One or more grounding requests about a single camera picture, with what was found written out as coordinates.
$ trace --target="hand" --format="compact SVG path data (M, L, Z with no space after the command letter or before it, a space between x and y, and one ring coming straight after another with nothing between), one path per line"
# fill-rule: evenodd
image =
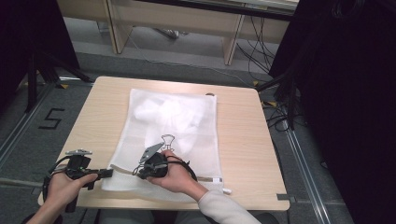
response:
M97 176L97 174L84 175L82 178L72 180L65 173L53 175L49 182L47 201L66 206L78 196L79 190L84 185L94 181Z
M163 151L163 155L169 161L179 161L176 155L171 150ZM172 192L181 192L189 195L195 201L199 201L204 194L207 193L207 189L192 179L189 172L180 164L169 163L168 173L165 177L155 178L148 177L147 180L155 185L161 186Z
M47 200L27 223L53 223L65 207L78 196L79 190L96 178L97 174L84 175L76 180L70 179L65 173L53 175L49 182Z

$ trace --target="wrist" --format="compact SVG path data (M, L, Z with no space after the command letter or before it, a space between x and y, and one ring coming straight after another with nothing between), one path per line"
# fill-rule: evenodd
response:
M196 182L195 180L191 180L184 190L184 193L192 197L196 202L208 192L208 189L202 186L200 183Z

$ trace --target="wooden table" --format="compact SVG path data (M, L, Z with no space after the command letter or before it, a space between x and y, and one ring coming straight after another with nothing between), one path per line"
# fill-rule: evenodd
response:
M68 150L84 148L93 154L88 168L106 168L116 150L127 118L129 92L145 89L218 96L219 156L224 188L247 210L289 209L271 137L258 93L253 89L144 79L99 77L78 116L60 158ZM196 203L145 200L133 192L104 191L102 181L93 190L82 189L78 206L100 208L197 209Z

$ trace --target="white sleeve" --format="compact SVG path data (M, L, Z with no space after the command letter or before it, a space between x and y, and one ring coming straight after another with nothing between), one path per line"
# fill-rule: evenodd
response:
M239 203L225 196L219 191L208 191L198 202L201 212L213 218L219 224L260 224Z

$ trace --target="black curtain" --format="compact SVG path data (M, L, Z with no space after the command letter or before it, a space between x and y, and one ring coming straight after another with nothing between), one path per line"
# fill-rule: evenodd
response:
M0 8L1 111L26 75L34 49L79 65L56 0L4 1Z
M366 0L353 20L333 19L296 77L305 117L358 224L395 222L396 14L382 2ZM288 29L274 75L304 41L300 32Z

